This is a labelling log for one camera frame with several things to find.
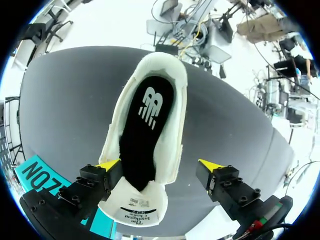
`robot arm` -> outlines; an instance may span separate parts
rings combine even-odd
[[[87,165],[69,187],[60,188],[54,196],[47,189],[25,193],[20,204],[34,228],[45,239],[105,240],[81,224],[100,201],[106,201],[111,190],[123,176],[121,161],[108,168]],[[293,201],[286,196],[271,196],[263,202],[260,190],[252,189],[239,177],[232,166],[222,167],[201,160],[196,176],[208,191],[212,201],[218,201],[232,220],[240,223],[234,239],[252,240],[252,233],[281,223],[290,211]],[[264,240],[271,239],[271,232]]]
[[[239,177],[239,171],[233,166],[222,167],[199,160],[196,176],[207,190],[213,202],[218,201],[232,220],[240,224],[233,239],[252,240],[254,235],[284,221],[293,206],[289,196],[278,199],[272,195],[265,202],[260,200],[261,190],[252,189]],[[262,239],[269,240],[273,232],[269,231]]]

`shoe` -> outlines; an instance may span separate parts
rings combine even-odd
[[[165,185],[178,174],[187,106],[187,71],[176,57],[146,55],[122,90],[99,164],[121,159],[123,177],[99,208],[116,222],[151,227],[163,219]]]

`teal sign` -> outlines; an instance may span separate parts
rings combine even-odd
[[[52,195],[56,195],[59,188],[71,185],[71,182],[52,170],[37,155],[16,167],[15,172],[26,192],[32,189],[36,191],[47,189]],[[94,211],[95,214],[92,214],[94,218],[90,226],[90,231],[103,237],[114,239],[116,235],[116,223],[107,217],[99,208]],[[81,223],[86,225],[87,221],[88,219],[83,220]]]

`new balance logo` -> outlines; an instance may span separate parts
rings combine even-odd
[[[163,98],[161,94],[158,92],[156,93],[152,87],[148,87],[145,91],[142,102],[145,106],[140,107],[139,115],[146,123],[148,123],[149,126],[152,124],[151,129],[153,130],[156,125],[156,120],[154,120],[153,117],[157,117],[159,115]]]

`gray table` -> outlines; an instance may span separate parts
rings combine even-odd
[[[88,46],[33,60],[20,95],[20,131],[26,158],[38,155],[73,182],[97,164],[123,86],[148,51]],[[125,234],[181,236],[214,207],[196,178],[199,158],[233,165],[262,198],[269,197],[293,151],[264,114],[217,77],[185,63],[188,103],[183,153],[175,183],[166,186],[168,209],[158,226],[117,225]]]

